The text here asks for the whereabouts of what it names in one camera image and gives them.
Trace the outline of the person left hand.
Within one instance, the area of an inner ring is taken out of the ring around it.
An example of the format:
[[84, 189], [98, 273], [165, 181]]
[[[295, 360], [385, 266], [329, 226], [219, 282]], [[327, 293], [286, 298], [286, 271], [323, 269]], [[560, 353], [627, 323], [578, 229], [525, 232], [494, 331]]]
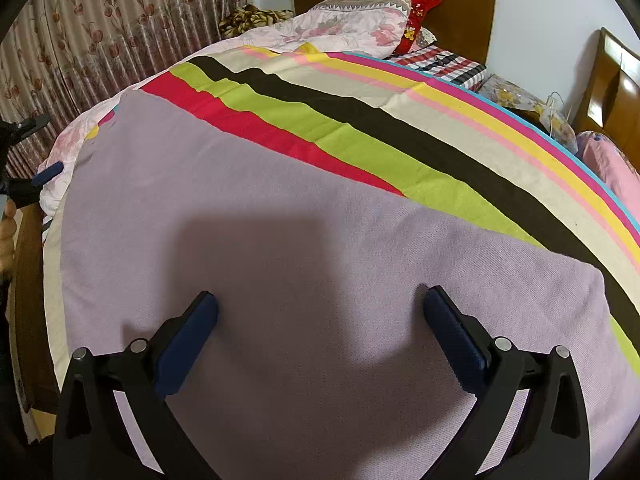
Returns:
[[14, 234], [17, 230], [15, 221], [16, 206], [10, 198], [6, 201], [0, 223], [0, 274], [2, 280], [8, 278], [13, 270], [15, 244]]

